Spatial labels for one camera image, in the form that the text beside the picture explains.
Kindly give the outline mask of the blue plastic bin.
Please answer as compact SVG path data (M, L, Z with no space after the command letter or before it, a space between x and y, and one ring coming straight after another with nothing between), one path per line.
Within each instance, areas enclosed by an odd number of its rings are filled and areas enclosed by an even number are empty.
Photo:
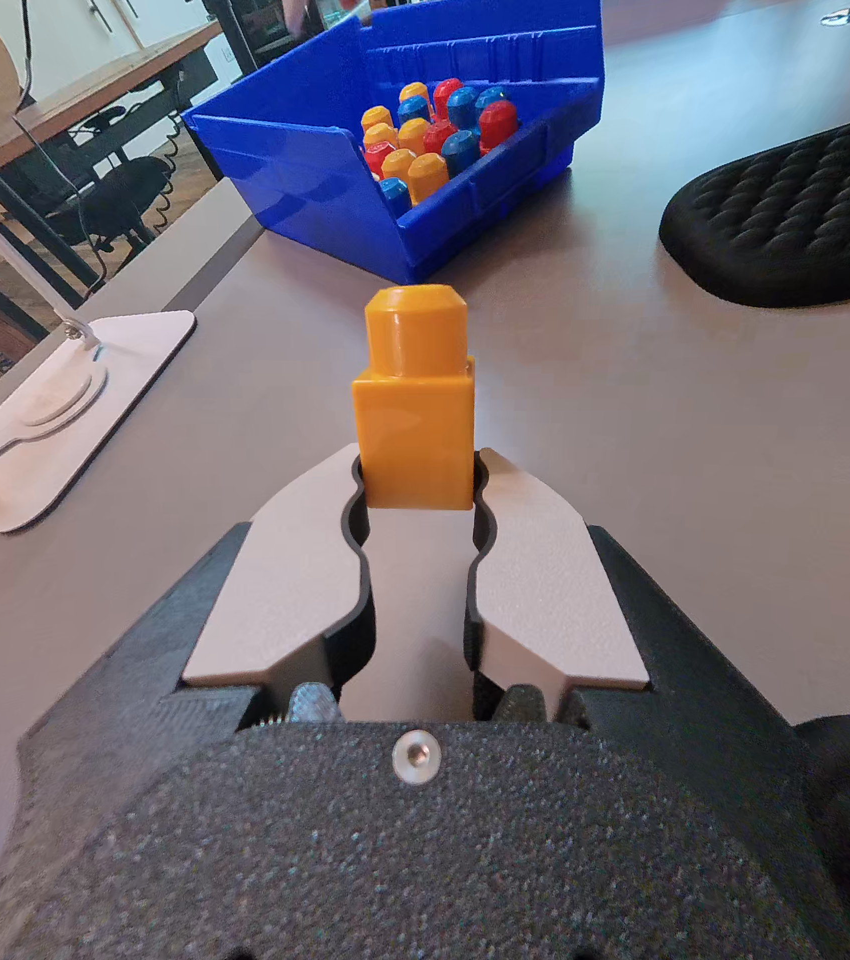
M515 136L395 217L360 117L408 82L501 86ZM424 282L566 169L599 123L601 3L424 2L347 18L188 110L186 124L265 228L398 283Z

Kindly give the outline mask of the black office chair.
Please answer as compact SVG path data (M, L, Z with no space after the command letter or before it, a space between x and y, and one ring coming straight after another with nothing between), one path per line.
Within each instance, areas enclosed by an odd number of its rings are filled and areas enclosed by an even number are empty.
M86 241L95 253L110 253L123 237L130 251L125 266L144 250L155 234L143 214L172 189L176 164L172 158L129 158L120 148L119 164L91 186L46 215L51 227L71 246Z

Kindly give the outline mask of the wooden desk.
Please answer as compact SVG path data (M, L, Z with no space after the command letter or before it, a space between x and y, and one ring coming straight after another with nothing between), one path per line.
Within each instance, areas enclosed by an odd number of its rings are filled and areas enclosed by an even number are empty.
M187 31L143 51L120 57L12 115L0 107L0 166L31 147L26 134L38 141L57 136L139 86L148 86L191 53L222 34L217 21Z

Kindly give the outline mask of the yellow mega block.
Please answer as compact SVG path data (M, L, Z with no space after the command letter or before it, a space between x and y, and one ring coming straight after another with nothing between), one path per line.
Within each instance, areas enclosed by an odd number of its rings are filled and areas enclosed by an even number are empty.
M476 361L465 300L445 284L394 286L364 316L368 365L352 398L367 505L471 510Z

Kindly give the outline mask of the white document stand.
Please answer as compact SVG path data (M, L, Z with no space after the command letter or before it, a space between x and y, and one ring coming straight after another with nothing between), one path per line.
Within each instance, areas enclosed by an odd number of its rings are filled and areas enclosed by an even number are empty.
M1 231L0 254L60 320L50 352L0 402L0 534L8 534L62 499L197 320L187 310L87 320Z

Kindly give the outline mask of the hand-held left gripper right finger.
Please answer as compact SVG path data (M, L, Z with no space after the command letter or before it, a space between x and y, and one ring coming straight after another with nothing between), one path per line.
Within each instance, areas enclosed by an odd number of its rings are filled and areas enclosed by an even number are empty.
M572 691L644 691L650 676L591 531L544 481L489 447L475 454L464 657L474 716L535 687L545 716Z

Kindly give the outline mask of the pile of mega blocks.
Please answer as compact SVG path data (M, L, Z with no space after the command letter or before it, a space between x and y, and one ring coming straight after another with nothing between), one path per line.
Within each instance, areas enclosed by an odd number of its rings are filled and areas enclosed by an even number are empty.
M507 86L451 77L432 88L406 84L394 109L373 104L359 124L362 158L388 212L400 220L509 146L522 119Z

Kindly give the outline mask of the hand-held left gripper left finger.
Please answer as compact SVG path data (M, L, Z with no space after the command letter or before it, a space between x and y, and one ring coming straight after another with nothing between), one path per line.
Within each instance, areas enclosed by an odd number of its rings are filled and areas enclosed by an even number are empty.
M368 665L376 625L370 523L353 442L269 498L182 673L195 688L342 688Z

